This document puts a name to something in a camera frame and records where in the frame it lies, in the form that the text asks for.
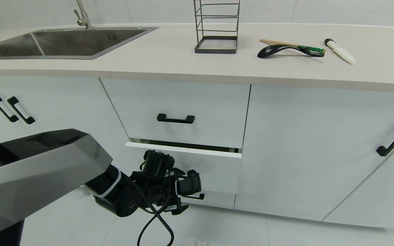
stainless steel sink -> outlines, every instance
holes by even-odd
[[[70,28],[30,32],[0,42],[0,59],[95,59],[157,27]]]

black metal rack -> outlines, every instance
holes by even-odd
[[[194,0],[194,16],[196,20],[196,33],[197,33],[197,45],[194,48],[195,53],[203,53],[203,54],[235,54],[236,46],[238,43],[238,24],[239,24],[239,2],[235,3],[204,3],[202,4],[202,0]],[[238,5],[238,9],[235,15],[216,15],[216,14],[202,14],[202,7],[207,5]],[[236,28],[234,31],[232,30],[210,30],[203,28],[203,20],[204,19],[236,19]],[[234,32],[234,36],[205,36],[206,32]],[[234,49],[204,49],[200,48],[205,40],[233,40],[235,41]]]

white cable tie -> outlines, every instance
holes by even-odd
[[[103,197],[107,196],[111,192],[111,190],[113,190],[115,188],[116,184],[118,184],[119,180],[121,179],[121,171],[119,171],[119,169],[117,167],[115,167],[115,168],[116,168],[116,170],[118,170],[118,178],[116,179],[116,181],[103,194],[98,195],[98,196],[94,195],[94,196],[96,196],[98,198],[103,198]]]

drawer front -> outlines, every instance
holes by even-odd
[[[203,200],[183,198],[183,202],[233,209],[241,154],[128,142],[125,153],[129,163],[132,163],[133,171],[138,170],[147,150],[170,154],[175,160],[174,167],[184,172],[195,169],[200,173],[201,193],[205,194],[205,198]],[[131,174],[129,165],[122,163],[113,163],[113,165],[127,175]]]
[[[102,81],[131,138],[242,148],[247,84]],[[159,114],[167,122],[158,121]],[[194,116],[192,123],[169,122],[188,115]]]

floor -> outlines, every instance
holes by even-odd
[[[138,210],[119,218],[75,190],[25,220],[21,246],[136,246],[151,218]],[[191,206],[162,214],[174,246],[394,246],[394,230],[374,229],[249,212]],[[169,233],[156,219],[141,246],[165,246]]]

